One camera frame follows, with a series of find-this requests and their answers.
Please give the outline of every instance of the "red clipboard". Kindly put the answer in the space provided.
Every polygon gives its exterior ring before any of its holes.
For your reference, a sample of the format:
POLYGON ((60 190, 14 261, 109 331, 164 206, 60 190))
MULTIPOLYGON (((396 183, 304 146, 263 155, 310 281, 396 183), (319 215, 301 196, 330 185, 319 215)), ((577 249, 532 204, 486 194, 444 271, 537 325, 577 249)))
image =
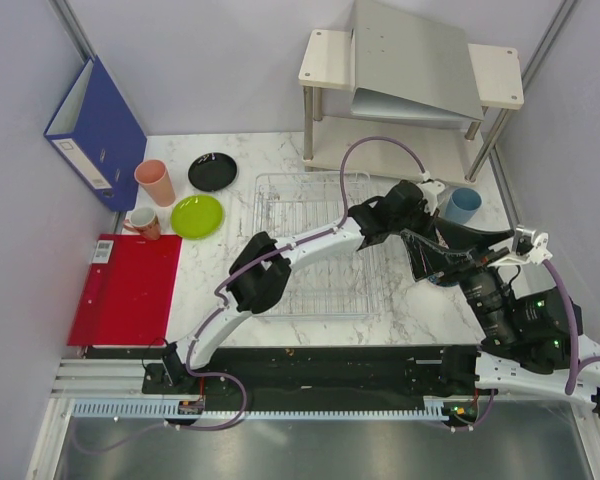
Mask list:
POLYGON ((141 346, 165 336, 182 238, 101 235, 69 346, 141 346))

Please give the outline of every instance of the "white wall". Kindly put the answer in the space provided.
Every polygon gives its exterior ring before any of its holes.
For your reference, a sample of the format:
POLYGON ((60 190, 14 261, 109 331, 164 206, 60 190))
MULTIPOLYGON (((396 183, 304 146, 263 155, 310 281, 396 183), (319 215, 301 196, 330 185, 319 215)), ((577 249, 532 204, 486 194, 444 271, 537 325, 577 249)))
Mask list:
POLYGON ((42 132, 80 59, 46 0, 0 1, 0 479, 24 478, 104 209, 42 132))
MULTIPOLYGON (((352 0, 69 0, 147 132, 302 130, 298 70, 314 28, 344 29, 352 0)), ((515 47, 523 64, 559 0, 392 0, 515 47)), ((327 113, 349 111, 346 94, 327 113)))
POLYGON ((502 147, 523 221, 550 250, 600 340, 600 0, 581 2, 502 147))

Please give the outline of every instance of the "white dish rack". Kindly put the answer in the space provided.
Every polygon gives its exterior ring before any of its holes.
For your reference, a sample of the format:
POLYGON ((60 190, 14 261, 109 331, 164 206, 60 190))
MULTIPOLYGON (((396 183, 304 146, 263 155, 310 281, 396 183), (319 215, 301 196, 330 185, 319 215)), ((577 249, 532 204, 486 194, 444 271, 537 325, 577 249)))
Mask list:
MULTIPOLYGON (((366 173, 347 173, 349 205, 372 196, 366 173)), ((295 235, 343 213, 338 172, 263 174, 256 179, 254 232, 295 235)), ((259 317, 358 317, 381 313, 384 291, 378 252, 368 248, 293 272, 280 302, 259 317)))

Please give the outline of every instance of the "gray floor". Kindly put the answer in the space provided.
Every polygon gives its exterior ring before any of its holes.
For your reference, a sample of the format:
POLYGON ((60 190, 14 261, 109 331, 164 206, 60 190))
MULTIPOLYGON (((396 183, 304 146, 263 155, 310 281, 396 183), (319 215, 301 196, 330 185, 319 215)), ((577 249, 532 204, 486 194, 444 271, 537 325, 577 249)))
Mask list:
MULTIPOLYGON (((98 448, 156 421, 77 422, 80 443, 98 448)), ((100 456, 65 447, 60 465, 66 458, 64 478, 85 480, 592 478, 568 406, 509 402, 472 433, 416 422, 246 421, 222 432, 160 429, 100 456)))

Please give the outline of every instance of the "white marble table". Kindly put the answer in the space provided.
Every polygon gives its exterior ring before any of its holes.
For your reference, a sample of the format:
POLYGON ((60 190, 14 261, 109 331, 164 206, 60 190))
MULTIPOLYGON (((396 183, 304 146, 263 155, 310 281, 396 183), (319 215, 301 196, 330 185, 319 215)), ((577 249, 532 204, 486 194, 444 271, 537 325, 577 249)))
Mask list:
MULTIPOLYGON (((238 163, 238 178, 213 194, 224 206, 226 220, 210 237, 183 240, 166 338, 179 340, 218 305, 215 287, 226 278, 229 266, 253 232, 255 180, 262 173, 303 171, 302 133, 170 135, 149 137, 145 158, 167 164, 177 199, 196 193, 187 170, 198 156, 223 152, 238 163)), ((411 161, 405 155, 405 162, 411 161)), ((372 177, 377 194, 386 193, 395 180, 372 177)), ((487 163, 475 185, 483 206, 468 224, 485 230, 509 227, 502 200, 487 163)), ((173 233, 172 207, 159 208, 140 189, 136 207, 152 206, 164 233, 173 233)), ((399 238, 382 249, 386 267, 383 284, 386 308, 369 317, 315 319, 251 318, 227 338, 228 346, 299 345, 418 345, 475 343, 484 336, 459 287, 440 288, 427 281, 415 283, 407 252, 399 238)))

